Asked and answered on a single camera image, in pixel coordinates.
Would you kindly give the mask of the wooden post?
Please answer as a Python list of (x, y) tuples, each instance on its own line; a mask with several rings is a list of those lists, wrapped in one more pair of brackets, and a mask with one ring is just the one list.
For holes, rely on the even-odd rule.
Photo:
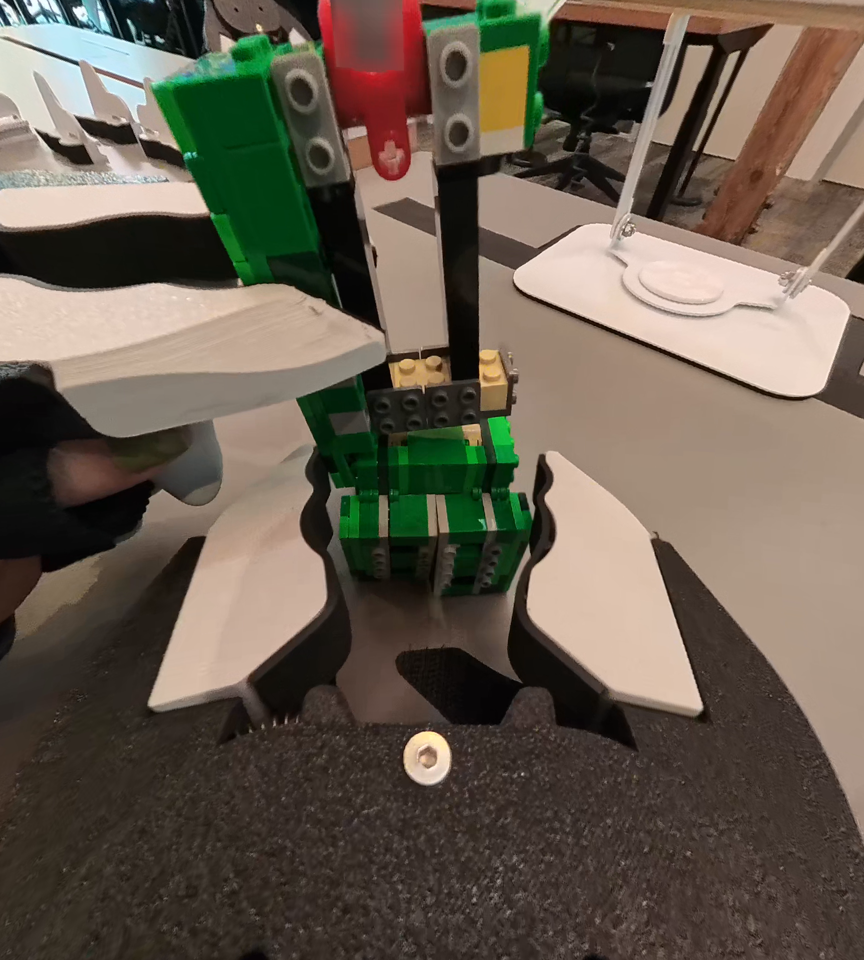
[(864, 32), (802, 30), (697, 234), (746, 238), (863, 44)]

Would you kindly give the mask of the brown wooden table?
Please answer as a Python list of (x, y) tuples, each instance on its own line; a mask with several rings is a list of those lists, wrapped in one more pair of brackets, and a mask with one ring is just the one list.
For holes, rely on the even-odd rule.
[[(591, 12), (580, 14), (578, 8), (578, 4), (565, 4), (552, 24), (555, 20), (566, 20), (666, 30), (668, 23), (666, 15), (634, 14), (602, 6), (593, 6)], [(724, 20), (703, 21), (695, 15), (689, 19), (673, 77), (666, 91), (663, 112), (668, 110), (675, 96), (688, 48), (708, 48), (709, 60), (679, 124), (657, 186), (654, 187), (653, 197), (645, 212), (649, 218), (662, 220), (671, 205), (688, 207), (698, 204), (697, 200), (685, 198), (686, 188), (750, 50), (771, 28), (769, 23), (728, 25)]]

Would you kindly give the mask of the person's left hand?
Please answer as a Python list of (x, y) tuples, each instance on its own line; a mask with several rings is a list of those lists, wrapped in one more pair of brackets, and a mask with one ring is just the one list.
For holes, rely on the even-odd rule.
[(69, 440), (48, 451), (45, 467), (54, 502), (75, 508), (154, 480), (174, 458), (162, 450), (117, 453), (102, 439)]

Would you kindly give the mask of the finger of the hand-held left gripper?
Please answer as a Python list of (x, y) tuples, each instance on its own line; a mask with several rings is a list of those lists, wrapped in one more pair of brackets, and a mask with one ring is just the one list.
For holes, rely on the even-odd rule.
[(112, 437), (294, 400), (386, 354), (381, 330), (285, 284), (73, 290), (0, 274), (0, 374)]
[(238, 281), (194, 183), (44, 171), (0, 173), (0, 274), (71, 289)]

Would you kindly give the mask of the black office chair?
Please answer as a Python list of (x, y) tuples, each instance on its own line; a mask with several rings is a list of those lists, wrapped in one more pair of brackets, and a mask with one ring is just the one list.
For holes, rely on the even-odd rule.
[(558, 173), (555, 188), (584, 183), (616, 202), (625, 176), (590, 153), (594, 134), (618, 132), (620, 123), (640, 122), (661, 61), (665, 30), (555, 20), (549, 55), (538, 88), (544, 104), (570, 126), (566, 157), (516, 173), (520, 179)]

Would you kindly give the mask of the long white table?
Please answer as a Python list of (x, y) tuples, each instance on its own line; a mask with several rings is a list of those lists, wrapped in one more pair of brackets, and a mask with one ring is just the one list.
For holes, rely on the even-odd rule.
[(0, 93), (18, 106), (32, 126), (44, 129), (51, 125), (33, 73), (47, 80), (72, 114), (92, 114), (79, 61), (93, 66), (108, 91), (121, 97), (131, 110), (145, 101), (145, 79), (157, 81), (189, 63), (182, 55), (71, 26), (0, 28)]

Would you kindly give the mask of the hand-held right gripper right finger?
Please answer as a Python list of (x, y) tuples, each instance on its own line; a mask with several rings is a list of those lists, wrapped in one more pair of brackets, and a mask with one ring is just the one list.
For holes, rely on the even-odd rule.
[(652, 535), (557, 451), (537, 462), (509, 660), (551, 695), (558, 724), (627, 724), (628, 707), (704, 714)]

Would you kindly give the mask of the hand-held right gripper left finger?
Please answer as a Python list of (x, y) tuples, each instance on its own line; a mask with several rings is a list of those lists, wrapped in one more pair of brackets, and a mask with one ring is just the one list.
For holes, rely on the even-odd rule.
[(318, 450), (302, 446), (219, 515), (150, 691), (152, 712), (239, 700), (252, 724), (273, 724), (336, 682), (352, 630), (328, 551), (330, 493)]

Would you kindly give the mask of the grey desk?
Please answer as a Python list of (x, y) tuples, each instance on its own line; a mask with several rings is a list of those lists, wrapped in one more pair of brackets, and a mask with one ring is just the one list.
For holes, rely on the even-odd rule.
[[(587, 325), (480, 267), (484, 343), (520, 372), (518, 486), (554, 450), (676, 546), (768, 657), (822, 740), (864, 834), (864, 420), (777, 400)], [(55, 703), (187, 538), (308, 440), (294, 404), (217, 422), (221, 496), (157, 496), (122, 547), (48, 576), (0, 665), (0, 801)]]

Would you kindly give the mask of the green brick creeper figure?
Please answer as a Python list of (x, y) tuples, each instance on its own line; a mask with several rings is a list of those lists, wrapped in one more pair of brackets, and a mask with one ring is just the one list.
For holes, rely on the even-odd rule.
[(376, 173), (402, 179), (409, 122), (433, 127), (446, 345), (297, 402), (342, 498), (340, 542), (360, 580), (438, 596), (502, 594), (531, 532), (510, 432), (517, 375), (480, 343), (479, 179), (529, 148), (551, 15), (476, 2), (424, 21), (420, 2), (316, 3), (311, 40), (236, 34), (152, 86), (238, 280), (280, 283), (387, 333), (344, 133), (364, 128)]

